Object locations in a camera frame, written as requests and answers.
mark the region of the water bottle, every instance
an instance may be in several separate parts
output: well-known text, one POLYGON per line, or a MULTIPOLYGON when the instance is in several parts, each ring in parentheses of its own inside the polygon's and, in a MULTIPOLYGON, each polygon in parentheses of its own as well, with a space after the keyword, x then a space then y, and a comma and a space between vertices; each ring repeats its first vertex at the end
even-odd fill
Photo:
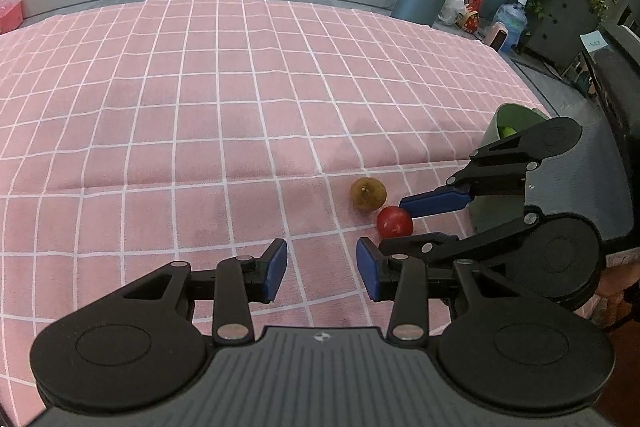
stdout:
POLYGON ((500 51, 508 52, 518 44, 521 33, 527 27, 527 16, 524 13, 527 1, 518 0, 516 4, 503 4, 495 13, 493 23, 501 22, 509 32, 500 51))

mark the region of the clear plastic bag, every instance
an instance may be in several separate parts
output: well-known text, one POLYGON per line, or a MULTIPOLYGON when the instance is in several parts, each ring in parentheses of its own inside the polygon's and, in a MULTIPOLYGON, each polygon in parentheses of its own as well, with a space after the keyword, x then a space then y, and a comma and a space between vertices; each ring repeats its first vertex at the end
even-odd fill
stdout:
POLYGON ((445 26, 456 23, 458 17, 466 11, 465 0, 446 0, 438 14, 438 19, 445 26))

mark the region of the tomato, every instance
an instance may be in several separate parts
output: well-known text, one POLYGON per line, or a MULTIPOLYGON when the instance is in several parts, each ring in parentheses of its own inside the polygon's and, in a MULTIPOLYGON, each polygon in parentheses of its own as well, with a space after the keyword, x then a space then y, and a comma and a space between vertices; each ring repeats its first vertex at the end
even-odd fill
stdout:
POLYGON ((414 222, 411 216, 399 206, 387 206, 380 210, 376 227, 382 239, 404 237, 414 233, 414 222))

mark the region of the green container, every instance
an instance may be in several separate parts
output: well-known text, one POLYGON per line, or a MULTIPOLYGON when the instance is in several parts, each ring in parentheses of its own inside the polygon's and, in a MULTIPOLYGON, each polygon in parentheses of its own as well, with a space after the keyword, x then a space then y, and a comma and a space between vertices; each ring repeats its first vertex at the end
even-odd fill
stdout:
MULTIPOLYGON (((484 133, 481 146, 500 140, 501 127, 511 127, 515 132, 521 132, 546 120, 548 117, 542 111, 530 109, 517 103, 505 103, 495 112, 484 133)), ((522 217, 524 210, 524 195, 518 196, 478 196, 468 205, 471 224, 476 233, 484 232, 522 217)))

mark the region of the pink bin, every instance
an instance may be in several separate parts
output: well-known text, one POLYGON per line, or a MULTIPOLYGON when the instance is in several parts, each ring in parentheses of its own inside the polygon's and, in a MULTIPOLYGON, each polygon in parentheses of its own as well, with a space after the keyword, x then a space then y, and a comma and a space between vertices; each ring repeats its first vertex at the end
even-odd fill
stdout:
POLYGON ((0 34, 15 30, 23 20, 22 0, 0 0, 0 34))

